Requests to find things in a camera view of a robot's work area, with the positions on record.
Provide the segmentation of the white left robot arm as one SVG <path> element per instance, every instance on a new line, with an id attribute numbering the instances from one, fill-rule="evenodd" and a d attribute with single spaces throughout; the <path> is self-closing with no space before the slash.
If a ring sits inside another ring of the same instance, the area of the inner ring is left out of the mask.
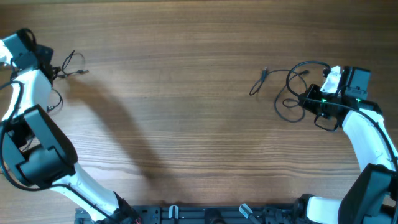
<path id="1" fill-rule="evenodd" d="M 9 108 L 1 120 L 1 170 L 14 187 L 27 192 L 52 190 L 79 205 L 92 223 L 141 223 L 117 193 L 106 189 L 78 163 L 76 150 L 49 116 L 55 71 L 53 49 L 37 44 L 22 28 L 1 39 L 1 62 L 10 65 Z"/>

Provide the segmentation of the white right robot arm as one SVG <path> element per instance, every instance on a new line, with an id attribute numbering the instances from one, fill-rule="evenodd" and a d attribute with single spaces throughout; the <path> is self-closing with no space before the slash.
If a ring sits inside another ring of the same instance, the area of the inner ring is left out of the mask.
<path id="1" fill-rule="evenodd" d="M 314 223 L 397 223 L 397 150 L 377 103 L 368 101 L 369 70 L 335 66 L 323 71 L 322 86 L 310 85 L 299 105 L 317 118 L 336 119 L 348 136 L 361 170 L 342 200 L 309 196 L 304 218 Z"/>

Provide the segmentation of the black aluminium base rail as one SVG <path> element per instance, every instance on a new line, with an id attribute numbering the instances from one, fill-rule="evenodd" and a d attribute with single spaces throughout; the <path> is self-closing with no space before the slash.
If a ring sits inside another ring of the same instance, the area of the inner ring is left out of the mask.
<path id="1" fill-rule="evenodd" d="M 272 204 L 251 207 L 245 217 L 238 207 L 157 207 L 133 206 L 143 224 L 205 224 L 205 223 L 310 223 L 301 212 L 294 212 L 292 204 Z"/>

